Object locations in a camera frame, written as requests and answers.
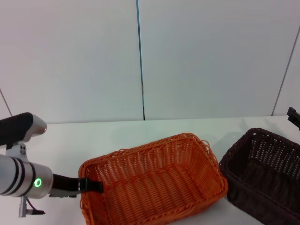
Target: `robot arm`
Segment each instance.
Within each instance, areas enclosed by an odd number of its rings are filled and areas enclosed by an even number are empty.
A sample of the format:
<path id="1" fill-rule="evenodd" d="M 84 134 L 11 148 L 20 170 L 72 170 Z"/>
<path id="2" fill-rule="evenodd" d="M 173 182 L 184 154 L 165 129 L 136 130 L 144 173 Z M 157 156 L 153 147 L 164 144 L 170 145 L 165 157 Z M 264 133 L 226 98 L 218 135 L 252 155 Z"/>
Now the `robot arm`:
<path id="1" fill-rule="evenodd" d="M 27 198 L 76 197 L 77 194 L 103 192 L 103 183 L 88 178 L 70 178 L 53 174 L 44 165 L 29 162 L 24 142 L 43 134 L 46 123 L 27 112 L 0 120 L 0 145 L 6 145 L 6 154 L 0 155 L 0 195 L 21 197 L 19 217 L 26 214 L 44 214 L 40 210 L 27 210 Z"/>

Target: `green led light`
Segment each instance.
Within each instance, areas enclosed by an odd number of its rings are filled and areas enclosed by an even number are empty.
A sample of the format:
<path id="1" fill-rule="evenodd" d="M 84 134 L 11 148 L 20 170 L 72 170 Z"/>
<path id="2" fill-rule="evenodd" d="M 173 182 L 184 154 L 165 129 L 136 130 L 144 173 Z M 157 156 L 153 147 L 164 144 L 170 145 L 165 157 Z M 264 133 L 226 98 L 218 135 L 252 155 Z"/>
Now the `green led light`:
<path id="1" fill-rule="evenodd" d="M 39 186 L 41 186 L 42 185 L 42 180 L 40 179 L 40 178 L 37 178 L 35 181 L 34 181 L 34 186 L 36 186 L 37 188 L 39 187 Z"/>

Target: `wicker basket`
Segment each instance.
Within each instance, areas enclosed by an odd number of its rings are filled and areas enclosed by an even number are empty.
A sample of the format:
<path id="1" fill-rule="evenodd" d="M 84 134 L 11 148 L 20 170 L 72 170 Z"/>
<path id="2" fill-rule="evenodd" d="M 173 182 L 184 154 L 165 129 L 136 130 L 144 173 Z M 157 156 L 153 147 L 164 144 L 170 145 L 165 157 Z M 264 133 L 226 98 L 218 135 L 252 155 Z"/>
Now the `wicker basket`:
<path id="1" fill-rule="evenodd" d="M 82 194 L 88 225 L 167 224 L 207 209 L 228 190 L 209 145 L 193 134 L 91 159 L 79 177 L 104 183 L 102 195 Z"/>
<path id="2" fill-rule="evenodd" d="M 300 224 L 300 146 L 253 128 L 224 155 L 228 200 L 266 225 Z"/>

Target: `blue line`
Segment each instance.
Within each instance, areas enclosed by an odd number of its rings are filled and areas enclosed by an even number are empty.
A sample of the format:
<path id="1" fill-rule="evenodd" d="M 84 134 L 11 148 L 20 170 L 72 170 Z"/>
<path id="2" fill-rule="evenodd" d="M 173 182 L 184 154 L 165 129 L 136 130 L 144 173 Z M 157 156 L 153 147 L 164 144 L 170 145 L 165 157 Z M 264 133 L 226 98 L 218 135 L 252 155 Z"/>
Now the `blue line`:
<path id="1" fill-rule="evenodd" d="M 143 85 L 143 68 L 142 68 L 142 52 L 141 52 L 141 32 L 140 32 L 140 13 L 139 13 L 139 0 L 136 0 L 136 15 L 137 15 L 137 32 L 139 36 L 139 51 L 140 51 L 140 69 L 141 69 L 141 82 L 142 82 L 142 106 L 144 109 L 144 85 Z"/>

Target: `wall seam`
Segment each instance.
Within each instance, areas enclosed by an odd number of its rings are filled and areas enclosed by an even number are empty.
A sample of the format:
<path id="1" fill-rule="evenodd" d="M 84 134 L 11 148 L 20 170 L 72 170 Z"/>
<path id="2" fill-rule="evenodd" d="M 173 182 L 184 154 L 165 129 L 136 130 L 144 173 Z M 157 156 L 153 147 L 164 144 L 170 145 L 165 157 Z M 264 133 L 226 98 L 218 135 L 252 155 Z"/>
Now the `wall seam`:
<path id="1" fill-rule="evenodd" d="M 289 68 L 289 66 L 290 66 L 290 62 L 291 62 L 291 59 L 292 59 L 292 56 L 293 56 L 293 53 L 294 53 L 294 49 L 295 49 L 295 46 L 296 46 L 296 43 L 297 43 L 297 40 L 298 40 L 299 31 L 300 31 L 300 26 L 299 26 L 299 28 L 298 28 L 298 33 L 297 33 L 296 39 L 295 39 L 295 41 L 294 41 L 294 46 L 292 47 L 292 52 L 291 52 L 289 61 L 288 61 L 288 63 L 287 63 L 286 69 L 285 69 L 285 75 L 283 76 L 283 80 L 282 80 L 282 82 L 281 82 L 280 89 L 279 89 L 279 92 L 278 92 L 278 95 L 277 95 L 277 98 L 276 98 L 276 102 L 275 102 L 275 105 L 274 105 L 274 108 L 273 108 L 273 111 L 272 111 L 271 116 L 274 115 L 274 111 L 275 111 L 275 108 L 276 108 L 276 105 L 277 105 L 277 102 L 278 102 L 278 99 L 279 99 L 279 95 L 280 95 L 280 92 L 281 92 L 283 83 L 284 83 L 284 81 L 285 81 L 285 77 L 286 77 L 286 74 L 287 74 L 287 70 L 288 70 L 288 68 Z"/>
<path id="2" fill-rule="evenodd" d="M 8 109 L 8 111 L 9 111 L 10 116 L 13 116 L 13 115 L 11 114 L 11 111 L 10 111 L 9 107 L 8 107 L 8 103 L 7 103 L 6 99 L 4 98 L 4 95 L 3 95 L 3 93 L 2 93 L 1 88 L 0 88 L 0 93 L 1 93 L 1 95 L 2 95 L 2 98 L 3 98 L 4 102 L 5 102 L 5 105 L 6 105 L 7 109 Z"/>
<path id="3" fill-rule="evenodd" d="M 142 51 L 141 51 L 141 32 L 140 32 L 139 0 L 136 0 L 136 17 L 137 17 L 137 32 L 138 32 L 138 37 L 139 37 L 139 53 L 140 53 L 140 71 L 141 71 L 141 86 L 142 86 L 142 114 L 143 114 L 143 120 L 145 120 L 144 84 L 143 84 L 143 67 L 142 67 Z"/>

